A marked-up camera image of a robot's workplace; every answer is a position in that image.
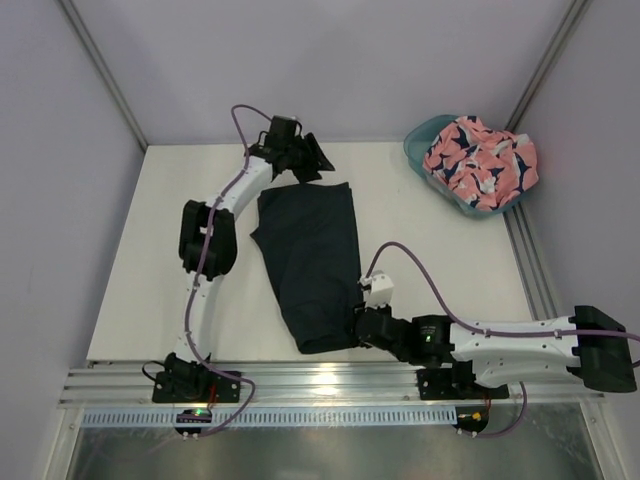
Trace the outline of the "navy blue shorts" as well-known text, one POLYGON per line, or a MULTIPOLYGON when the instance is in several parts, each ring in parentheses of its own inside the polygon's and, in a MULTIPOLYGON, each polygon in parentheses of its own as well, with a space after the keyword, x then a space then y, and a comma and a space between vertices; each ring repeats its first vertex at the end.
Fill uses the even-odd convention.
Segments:
POLYGON ((251 238, 298 351, 356 347, 353 309, 362 302, 361 261, 350 185, 267 189, 257 206, 251 238))

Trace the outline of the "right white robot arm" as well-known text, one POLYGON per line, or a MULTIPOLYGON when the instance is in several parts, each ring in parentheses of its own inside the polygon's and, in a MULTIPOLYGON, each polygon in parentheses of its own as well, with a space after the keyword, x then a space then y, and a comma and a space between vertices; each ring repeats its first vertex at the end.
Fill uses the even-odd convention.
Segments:
POLYGON ((593 306, 530 324, 464 324, 447 315, 407 321, 393 317, 388 306, 361 306, 354 333, 360 343, 400 362, 447 371, 453 387, 462 391, 573 380, 603 393, 637 389, 629 347, 634 336, 593 306))

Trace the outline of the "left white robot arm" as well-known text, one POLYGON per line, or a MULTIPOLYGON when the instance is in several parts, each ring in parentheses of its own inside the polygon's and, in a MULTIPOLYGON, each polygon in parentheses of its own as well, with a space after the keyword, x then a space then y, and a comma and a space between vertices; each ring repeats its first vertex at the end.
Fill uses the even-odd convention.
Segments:
POLYGON ((307 183, 335 169, 315 135, 303 132, 295 118, 272 117, 257 142, 243 147, 243 164, 221 191, 184 205, 178 254, 187 274, 187 302, 175 347, 164 360, 167 370, 203 367, 208 360, 199 343, 209 336, 221 285, 236 262, 236 221, 245 208, 286 171, 307 183))

